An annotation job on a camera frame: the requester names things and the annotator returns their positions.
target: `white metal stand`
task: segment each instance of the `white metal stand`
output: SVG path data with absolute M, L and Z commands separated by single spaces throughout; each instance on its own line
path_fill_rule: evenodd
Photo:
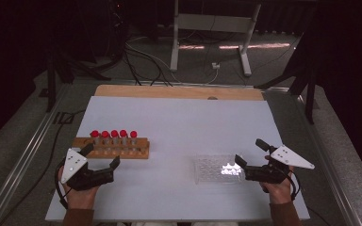
M 255 5 L 255 11 L 252 17 L 229 17 L 215 15 L 185 14 L 178 13 L 178 0 L 175 0 L 174 6 L 174 35 L 173 35 L 173 51 L 170 70 L 177 71 L 178 64 L 178 29 L 191 30 L 210 30 L 246 33 L 246 39 L 243 45 L 239 46 L 240 61 L 245 76 L 252 74 L 249 65 L 248 56 L 246 54 L 249 42 L 255 29 L 255 22 L 261 5 Z

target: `test tube rack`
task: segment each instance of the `test tube rack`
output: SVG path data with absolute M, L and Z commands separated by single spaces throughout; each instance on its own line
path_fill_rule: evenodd
M 95 139 L 92 137 L 76 137 L 73 140 L 73 147 L 84 148 L 87 144 L 92 143 L 93 151 L 87 155 L 87 158 L 114 158 L 119 155 L 122 159 L 148 159 L 148 138 L 134 138 L 135 144 L 132 143 L 132 139 L 128 137 L 126 144 L 122 144 L 120 138 L 118 143 L 113 143 L 112 140 L 105 142 L 102 139 L 95 143 Z

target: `person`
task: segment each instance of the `person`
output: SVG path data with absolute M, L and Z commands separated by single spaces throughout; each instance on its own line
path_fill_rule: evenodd
M 63 167 L 58 172 L 58 179 L 61 179 Z M 261 183 L 263 188 L 269 191 L 271 219 L 274 226 L 301 226 L 298 213 L 296 212 L 293 201 L 290 197 L 290 181 L 285 179 L 281 184 Z M 62 185 L 67 194 L 68 209 L 63 220 L 64 226 L 91 226 L 93 222 L 93 205 L 99 186 L 89 190 L 76 191 L 71 190 L 66 184 Z M 238 225 L 237 223 L 194 223 L 193 226 L 212 226 L 212 225 Z

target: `transparent plastic box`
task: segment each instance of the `transparent plastic box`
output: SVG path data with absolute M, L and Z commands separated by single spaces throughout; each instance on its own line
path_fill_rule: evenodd
M 245 178 L 243 169 L 235 163 L 234 154 L 197 154 L 195 183 L 240 183 Z

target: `red stopper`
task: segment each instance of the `red stopper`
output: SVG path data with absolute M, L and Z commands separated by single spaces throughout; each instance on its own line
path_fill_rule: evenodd
M 90 137 L 99 137 L 99 132 L 97 130 L 90 132 Z
M 131 136 L 132 138 L 137 137 L 137 131 L 131 131 L 130 136 Z
M 111 137 L 118 137 L 119 136 L 119 133 L 117 132 L 117 130 L 112 130 L 110 134 L 111 134 Z
M 125 130 L 120 131 L 120 137 L 127 137 L 127 132 Z
M 109 137 L 108 131 L 102 132 L 102 137 L 103 137 L 103 138 Z

